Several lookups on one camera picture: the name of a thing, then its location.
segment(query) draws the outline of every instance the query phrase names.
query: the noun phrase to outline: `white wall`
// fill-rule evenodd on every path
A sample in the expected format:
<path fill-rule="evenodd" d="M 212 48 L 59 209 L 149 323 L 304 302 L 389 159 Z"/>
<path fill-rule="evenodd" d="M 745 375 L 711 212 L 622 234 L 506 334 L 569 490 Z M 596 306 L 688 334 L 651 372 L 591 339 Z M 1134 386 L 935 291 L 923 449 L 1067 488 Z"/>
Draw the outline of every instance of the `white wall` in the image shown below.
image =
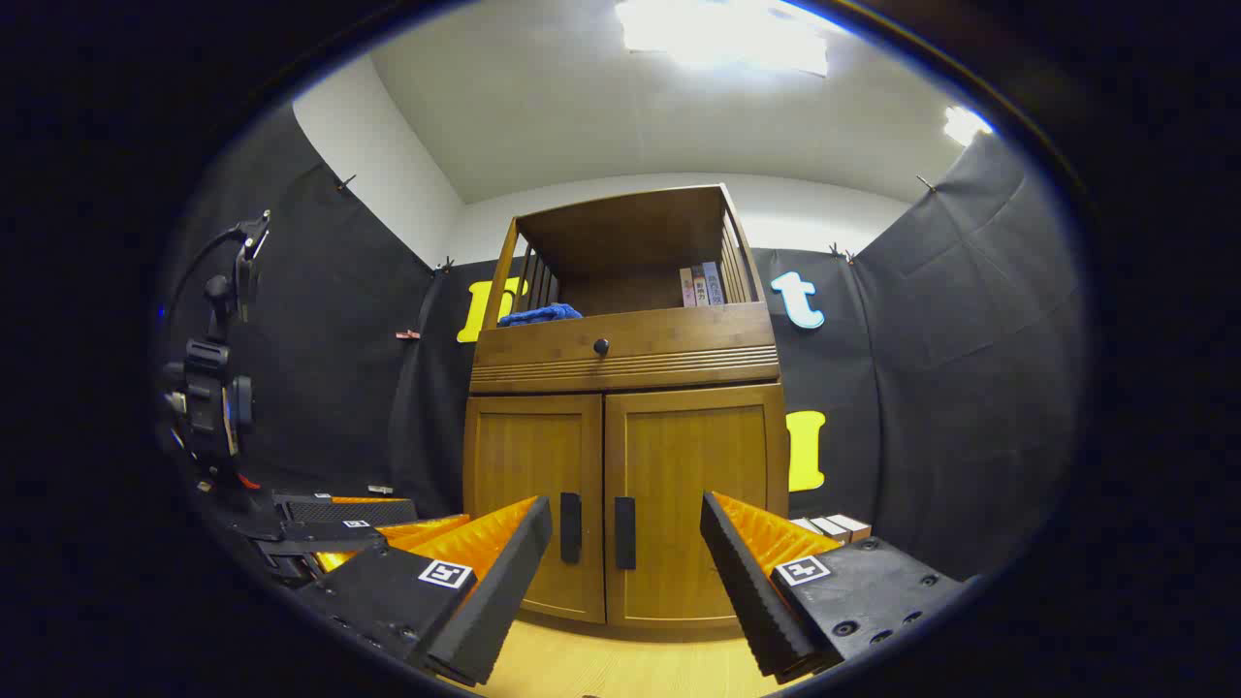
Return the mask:
<path fill-rule="evenodd" d="M 459 263 L 494 260 L 509 220 L 576 201 L 665 186 L 725 183 L 737 205 L 751 247 L 858 253 L 908 210 L 903 201 L 799 179 L 674 173 L 613 176 L 558 184 L 465 205 L 457 216 L 447 253 Z"/>
<path fill-rule="evenodd" d="M 392 102 L 370 56 L 303 92 L 293 114 L 336 176 L 357 175 L 350 191 L 383 225 L 432 267 L 443 261 L 462 199 Z"/>

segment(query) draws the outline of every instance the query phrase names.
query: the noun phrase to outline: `drawer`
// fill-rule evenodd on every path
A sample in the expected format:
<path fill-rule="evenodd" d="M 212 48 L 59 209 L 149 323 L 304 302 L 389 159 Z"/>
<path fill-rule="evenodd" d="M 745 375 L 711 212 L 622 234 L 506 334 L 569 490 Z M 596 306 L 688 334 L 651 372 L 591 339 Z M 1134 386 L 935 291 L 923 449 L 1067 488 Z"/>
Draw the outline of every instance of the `drawer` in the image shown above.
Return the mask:
<path fill-rule="evenodd" d="M 604 355 L 594 351 L 608 342 Z M 779 378 L 767 303 L 665 308 L 486 329 L 470 391 L 567 392 Z"/>

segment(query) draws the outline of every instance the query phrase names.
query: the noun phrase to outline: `wooden floor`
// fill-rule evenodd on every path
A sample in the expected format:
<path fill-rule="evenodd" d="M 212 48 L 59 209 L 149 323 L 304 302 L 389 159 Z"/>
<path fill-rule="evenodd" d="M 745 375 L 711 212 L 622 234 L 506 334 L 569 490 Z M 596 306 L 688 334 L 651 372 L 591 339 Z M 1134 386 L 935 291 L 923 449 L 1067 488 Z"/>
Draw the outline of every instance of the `wooden floor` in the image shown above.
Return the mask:
<path fill-rule="evenodd" d="M 676 637 L 522 611 L 486 686 L 468 691 L 491 698 L 755 698 L 783 688 L 758 673 L 740 628 Z"/>

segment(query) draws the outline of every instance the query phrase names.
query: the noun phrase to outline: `black backdrop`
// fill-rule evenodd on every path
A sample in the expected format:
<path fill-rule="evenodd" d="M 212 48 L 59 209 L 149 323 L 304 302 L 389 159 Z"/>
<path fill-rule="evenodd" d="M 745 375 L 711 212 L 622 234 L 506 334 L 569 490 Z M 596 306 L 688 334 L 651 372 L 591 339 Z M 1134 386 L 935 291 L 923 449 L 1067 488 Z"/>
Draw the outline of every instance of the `black backdrop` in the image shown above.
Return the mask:
<path fill-rule="evenodd" d="M 1055 504 L 1086 379 L 1077 235 L 979 137 L 853 265 L 882 405 L 876 530 L 949 575 L 995 570 Z"/>
<path fill-rule="evenodd" d="M 179 274 L 210 237 L 272 211 L 251 322 L 230 334 L 231 361 L 254 381 L 241 469 L 264 487 L 365 494 L 393 479 L 388 415 L 410 350 L 393 334 L 414 324 L 431 271 L 338 184 L 284 106 L 204 175 L 174 237 Z M 202 337 L 202 286 L 236 252 L 222 246 L 190 278 L 170 353 Z"/>
<path fill-rule="evenodd" d="M 210 173 L 182 226 L 177 268 L 233 221 L 273 212 L 253 322 L 231 338 L 256 381 L 242 469 L 284 489 L 387 484 L 424 515 L 459 512 L 474 344 L 457 334 L 495 262 L 439 272 L 428 294 L 428 267 L 338 184 L 285 107 Z M 827 416 L 825 482 L 793 492 L 791 514 L 871 522 L 958 578 L 1009 560 L 1072 446 L 1085 344 L 1071 238 L 1054 193 L 978 138 L 854 263 L 756 248 L 786 409 Z M 201 286 L 233 253 L 191 279 L 174 349 L 205 327 Z M 788 271 L 815 284 L 819 328 L 786 317 L 769 282 Z M 407 328 L 422 339 L 393 338 Z"/>

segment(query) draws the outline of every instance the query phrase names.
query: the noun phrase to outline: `cabinet door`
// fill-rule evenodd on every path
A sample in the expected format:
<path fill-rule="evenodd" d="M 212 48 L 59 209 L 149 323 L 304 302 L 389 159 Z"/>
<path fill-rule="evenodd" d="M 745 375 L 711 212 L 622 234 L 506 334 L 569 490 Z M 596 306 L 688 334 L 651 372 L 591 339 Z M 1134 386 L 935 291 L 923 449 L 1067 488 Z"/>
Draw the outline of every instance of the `cabinet door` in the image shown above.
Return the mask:
<path fill-rule="evenodd" d="M 702 491 L 788 515 L 783 390 L 608 395 L 606 415 L 608 625 L 736 622 L 699 533 Z M 619 502 L 619 515 L 618 498 L 632 498 Z"/>
<path fill-rule="evenodd" d="M 552 538 L 522 609 L 603 622 L 602 406 L 599 395 L 470 397 L 462 473 L 479 517 L 532 494 L 551 504 Z M 561 493 L 581 497 L 581 549 L 561 550 Z"/>

